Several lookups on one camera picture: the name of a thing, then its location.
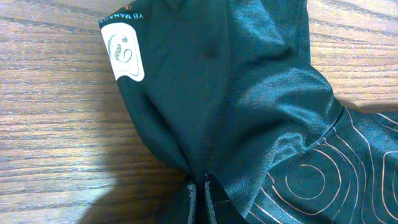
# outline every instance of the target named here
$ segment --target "white patch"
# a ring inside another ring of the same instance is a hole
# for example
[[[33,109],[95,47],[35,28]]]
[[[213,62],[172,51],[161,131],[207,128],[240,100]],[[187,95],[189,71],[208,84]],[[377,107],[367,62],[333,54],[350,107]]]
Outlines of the white patch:
[[[127,76],[134,81],[144,79],[144,67],[137,33],[129,24],[115,22],[101,29],[116,81]]]

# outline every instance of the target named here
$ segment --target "logo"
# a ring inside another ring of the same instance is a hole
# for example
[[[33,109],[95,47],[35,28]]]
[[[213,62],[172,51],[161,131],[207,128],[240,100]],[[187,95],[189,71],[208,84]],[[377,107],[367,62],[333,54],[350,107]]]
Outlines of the logo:
[[[129,24],[117,22],[104,26],[101,33],[116,81],[122,76],[137,82],[142,81],[144,67],[134,28]]]

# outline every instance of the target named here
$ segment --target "brown wooden background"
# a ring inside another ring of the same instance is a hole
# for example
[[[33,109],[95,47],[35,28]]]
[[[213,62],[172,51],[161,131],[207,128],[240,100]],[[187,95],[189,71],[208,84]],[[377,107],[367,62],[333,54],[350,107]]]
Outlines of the brown wooden background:
[[[137,136],[98,29],[129,1],[0,1],[0,223],[148,223],[178,188]],[[398,2],[308,9],[337,97],[398,109]]]

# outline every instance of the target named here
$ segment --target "patterned fabric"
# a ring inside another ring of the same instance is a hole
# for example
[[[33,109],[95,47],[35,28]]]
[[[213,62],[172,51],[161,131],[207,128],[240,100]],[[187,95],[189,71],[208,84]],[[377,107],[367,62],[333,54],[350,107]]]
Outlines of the patterned fabric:
[[[304,0],[138,0],[99,22],[152,153],[187,181],[159,223],[398,223],[398,114],[347,110]]]

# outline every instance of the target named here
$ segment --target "wood grain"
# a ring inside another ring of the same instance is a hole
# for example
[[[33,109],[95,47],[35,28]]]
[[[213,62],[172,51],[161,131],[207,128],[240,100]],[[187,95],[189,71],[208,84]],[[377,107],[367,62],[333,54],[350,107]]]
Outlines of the wood grain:
[[[179,187],[139,139],[98,29],[129,1],[1,1],[1,223],[150,223]],[[337,97],[398,109],[398,3],[308,9],[312,63]]]

